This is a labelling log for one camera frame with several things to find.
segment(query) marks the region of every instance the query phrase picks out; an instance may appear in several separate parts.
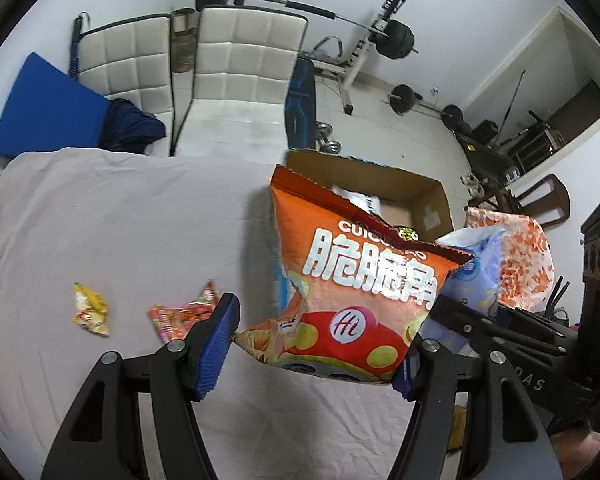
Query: wooden chair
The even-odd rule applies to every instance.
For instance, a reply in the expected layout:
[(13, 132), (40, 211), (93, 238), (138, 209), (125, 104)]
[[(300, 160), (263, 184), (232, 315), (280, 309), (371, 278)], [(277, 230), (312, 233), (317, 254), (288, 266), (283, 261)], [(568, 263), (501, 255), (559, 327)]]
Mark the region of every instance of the wooden chair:
[[(527, 196), (541, 187), (542, 184), (549, 184), (551, 191), (532, 202), (527, 204), (521, 203)], [(496, 203), (491, 201), (492, 198), (496, 199)], [(468, 205), (471, 207), (480, 207), (480, 204), (485, 202), (501, 213), (523, 214), (532, 218), (554, 210), (561, 211), (559, 218), (540, 224), (542, 229), (562, 224), (571, 214), (567, 188), (564, 187), (564, 184), (553, 173), (541, 178), (529, 189), (517, 196), (514, 196), (508, 189), (494, 189), (483, 197), (472, 198), (469, 200)]]
[[(542, 186), (542, 184), (549, 184), (551, 186), (551, 191), (549, 191), (549, 193), (547, 193), (546, 195), (541, 196), (536, 200), (533, 200), (532, 202), (529, 202), (527, 204), (521, 204), (521, 202), (527, 196), (531, 195), (536, 189)], [(522, 214), (531, 216), (533, 218), (538, 217), (544, 213), (548, 213), (550, 211), (561, 211), (560, 217), (549, 222), (540, 224), (540, 227), (542, 227), (542, 229), (560, 225), (566, 222), (571, 214), (571, 202), (569, 200), (569, 193), (567, 192), (567, 188), (553, 173), (548, 174), (544, 178), (541, 178), (525, 192), (522, 192), (514, 198), (516, 202), (518, 202), (521, 205)]]

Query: open cardboard box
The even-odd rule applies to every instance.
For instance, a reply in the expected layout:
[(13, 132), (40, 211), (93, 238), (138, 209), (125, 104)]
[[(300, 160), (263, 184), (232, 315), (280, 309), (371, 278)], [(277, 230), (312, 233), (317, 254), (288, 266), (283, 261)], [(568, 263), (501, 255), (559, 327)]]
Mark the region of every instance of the open cardboard box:
[(314, 150), (290, 150), (286, 166), (328, 189), (339, 186), (377, 196), (385, 222), (415, 229), (424, 242), (453, 231), (445, 190), (432, 178)]

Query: snack wrapper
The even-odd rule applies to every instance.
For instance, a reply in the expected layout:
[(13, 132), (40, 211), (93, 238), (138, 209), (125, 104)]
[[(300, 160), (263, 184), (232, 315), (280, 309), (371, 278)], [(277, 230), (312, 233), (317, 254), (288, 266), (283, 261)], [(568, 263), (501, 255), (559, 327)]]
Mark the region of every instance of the snack wrapper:
[(221, 294), (216, 290), (214, 282), (209, 281), (196, 301), (176, 308), (155, 304), (149, 309), (149, 317), (154, 322), (163, 342), (184, 339), (194, 324), (209, 319), (218, 306), (220, 297)]
[[(500, 226), (458, 229), (437, 240), (437, 243), (460, 248), (475, 255), (446, 280), (440, 294), (462, 303), (484, 316), (493, 316), (498, 308), (502, 235)], [(420, 328), (423, 339), (436, 339), (449, 350), (458, 353), (468, 340), (432, 319)]]
[(74, 323), (91, 333), (109, 337), (109, 307), (102, 296), (88, 286), (74, 283)]
[(279, 318), (234, 341), (288, 370), (390, 381), (447, 275), (471, 255), (402, 240), (377, 216), (283, 166), (271, 190), (296, 293)]

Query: chip bag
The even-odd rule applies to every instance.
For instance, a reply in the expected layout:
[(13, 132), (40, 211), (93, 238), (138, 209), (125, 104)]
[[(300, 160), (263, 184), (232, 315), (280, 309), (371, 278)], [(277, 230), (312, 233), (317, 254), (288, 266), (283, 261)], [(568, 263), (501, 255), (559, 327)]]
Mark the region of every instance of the chip bag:
[(271, 180), (288, 307), (234, 341), (266, 364), (391, 380), (447, 275), (471, 255), (402, 240), (380, 218), (278, 166)]

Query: metal screw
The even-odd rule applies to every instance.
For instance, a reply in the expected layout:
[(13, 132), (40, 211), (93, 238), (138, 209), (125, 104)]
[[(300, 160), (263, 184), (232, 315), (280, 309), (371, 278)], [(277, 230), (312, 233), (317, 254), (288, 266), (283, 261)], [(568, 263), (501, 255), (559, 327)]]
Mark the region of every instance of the metal screw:
[(507, 358), (504, 357), (504, 354), (502, 352), (498, 352), (497, 350), (494, 350), (489, 354), (489, 359), (499, 365), (503, 364), (503, 362), (507, 360)]
[(174, 339), (167, 343), (167, 350), (169, 352), (180, 352), (185, 346), (186, 343), (182, 339)]
[(425, 339), (422, 342), (422, 348), (424, 348), (427, 352), (437, 352), (440, 350), (440, 343), (435, 339)]
[(110, 365), (118, 360), (118, 354), (115, 352), (104, 352), (100, 358), (100, 362), (104, 365)]

